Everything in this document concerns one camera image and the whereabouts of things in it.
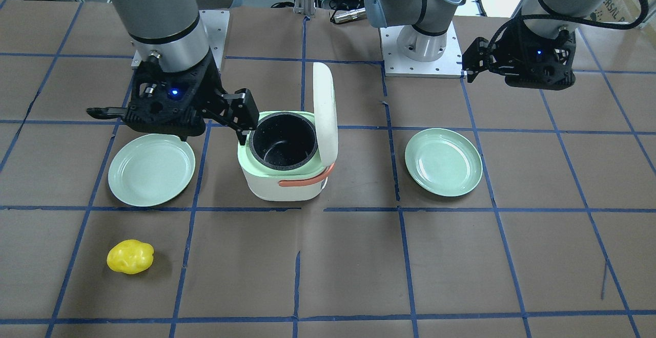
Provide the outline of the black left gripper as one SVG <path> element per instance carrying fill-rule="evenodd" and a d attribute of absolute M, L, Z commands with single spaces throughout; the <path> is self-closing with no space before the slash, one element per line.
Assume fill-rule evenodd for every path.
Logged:
<path fill-rule="evenodd" d="M 462 69 L 468 83 L 490 71 L 504 76 L 513 88 L 560 91 L 576 83 L 572 72 L 575 54 L 573 32 L 564 29 L 555 38 L 545 38 L 517 20 L 492 44 L 485 37 L 476 37 L 462 54 Z"/>

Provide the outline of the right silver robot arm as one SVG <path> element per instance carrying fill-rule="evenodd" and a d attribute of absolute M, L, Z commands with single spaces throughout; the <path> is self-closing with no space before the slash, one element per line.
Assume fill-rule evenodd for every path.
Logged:
<path fill-rule="evenodd" d="M 213 119 L 236 132 L 239 144 L 255 130 L 259 111 L 249 89 L 222 86 L 197 0 L 112 0 L 141 62 L 128 105 L 88 108 L 95 119 L 119 118 L 132 130 L 186 140 Z M 220 8 L 239 0 L 216 0 Z"/>

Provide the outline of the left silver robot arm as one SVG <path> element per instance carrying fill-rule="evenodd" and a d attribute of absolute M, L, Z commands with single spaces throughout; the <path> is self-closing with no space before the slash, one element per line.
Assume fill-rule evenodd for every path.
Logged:
<path fill-rule="evenodd" d="M 649 0 L 637 0 L 635 19 L 592 17 L 603 0 L 518 0 L 490 38 L 476 37 L 457 58 L 469 83 L 485 71 L 503 76 L 514 88 L 559 91 L 576 83 L 572 70 L 581 25 L 633 29 L 647 18 Z M 389 71 L 401 74 L 435 67 L 445 57 L 456 9 L 464 0 L 364 0 L 370 25 L 380 30 Z"/>

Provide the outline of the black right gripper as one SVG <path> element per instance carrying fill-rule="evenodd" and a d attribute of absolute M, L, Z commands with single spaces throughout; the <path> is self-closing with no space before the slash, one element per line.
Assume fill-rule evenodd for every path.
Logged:
<path fill-rule="evenodd" d="M 88 108 L 87 114 L 94 119 L 121 119 L 132 130 L 182 140 L 203 134 L 209 118 L 231 128 L 239 144 L 246 145 L 248 132 L 256 130 L 259 122 L 259 109 L 248 88 L 225 93 L 211 52 L 181 72 L 165 72 L 161 62 L 162 56 L 154 51 L 141 61 L 126 108 Z"/>

